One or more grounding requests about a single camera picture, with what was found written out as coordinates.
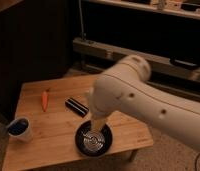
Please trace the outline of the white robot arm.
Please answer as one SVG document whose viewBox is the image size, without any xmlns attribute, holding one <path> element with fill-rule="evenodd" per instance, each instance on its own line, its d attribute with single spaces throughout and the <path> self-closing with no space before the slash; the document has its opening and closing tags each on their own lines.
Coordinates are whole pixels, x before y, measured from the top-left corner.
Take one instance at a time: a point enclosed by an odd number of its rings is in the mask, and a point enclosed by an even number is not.
<svg viewBox="0 0 200 171">
<path fill-rule="evenodd" d="M 200 152 L 200 103 L 148 85 L 150 76 L 149 63 L 138 55 L 128 55 L 102 72 L 87 95 L 92 118 L 119 111 Z"/>
</svg>

